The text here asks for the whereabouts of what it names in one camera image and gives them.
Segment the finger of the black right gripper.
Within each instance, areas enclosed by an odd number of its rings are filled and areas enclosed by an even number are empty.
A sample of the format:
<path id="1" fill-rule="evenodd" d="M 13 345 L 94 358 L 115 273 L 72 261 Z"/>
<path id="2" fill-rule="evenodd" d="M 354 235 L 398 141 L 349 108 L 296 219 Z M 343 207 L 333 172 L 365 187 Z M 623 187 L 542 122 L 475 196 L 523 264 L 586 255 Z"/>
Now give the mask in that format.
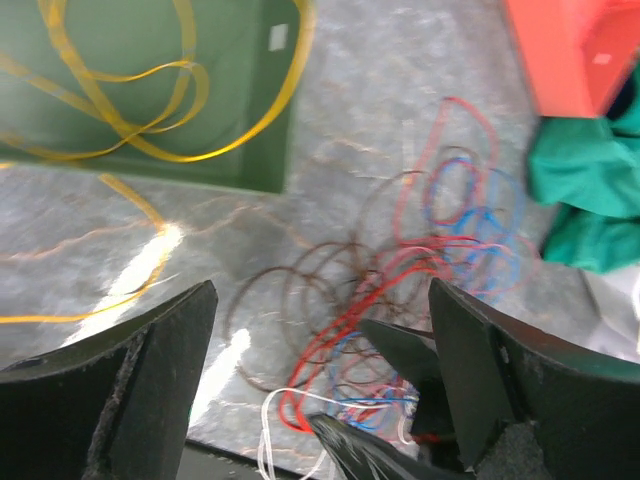
<path id="1" fill-rule="evenodd" d="M 452 435 L 453 421 L 434 335 L 379 320 L 363 319 L 359 331 L 418 392 L 411 435 Z"/>
<path id="2" fill-rule="evenodd" d="M 415 460 L 368 432 L 324 413 L 309 415 L 309 426 L 346 479 L 474 479 Z"/>

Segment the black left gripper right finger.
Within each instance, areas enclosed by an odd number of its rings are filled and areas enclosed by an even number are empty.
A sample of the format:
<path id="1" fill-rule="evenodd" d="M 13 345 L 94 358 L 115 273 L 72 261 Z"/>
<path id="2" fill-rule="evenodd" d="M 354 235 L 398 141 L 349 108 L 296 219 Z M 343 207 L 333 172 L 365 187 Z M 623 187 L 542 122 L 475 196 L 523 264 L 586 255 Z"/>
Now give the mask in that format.
<path id="1" fill-rule="evenodd" d="M 435 279 L 429 306 L 461 460 L 530 423 L 555 479 L 639 476 L 639 366 L 548 334 Z"/>

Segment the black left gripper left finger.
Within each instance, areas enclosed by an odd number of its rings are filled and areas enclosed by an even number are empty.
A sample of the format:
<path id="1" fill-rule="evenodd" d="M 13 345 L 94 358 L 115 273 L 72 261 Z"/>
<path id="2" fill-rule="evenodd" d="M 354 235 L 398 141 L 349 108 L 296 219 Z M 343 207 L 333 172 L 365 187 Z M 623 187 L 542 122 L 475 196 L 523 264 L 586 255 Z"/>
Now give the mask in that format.
<path id="1" fill-rule="evenodd" d="M 217 304 L 204 281 L 3 369 L 2 478 L 175 478 Z"/>

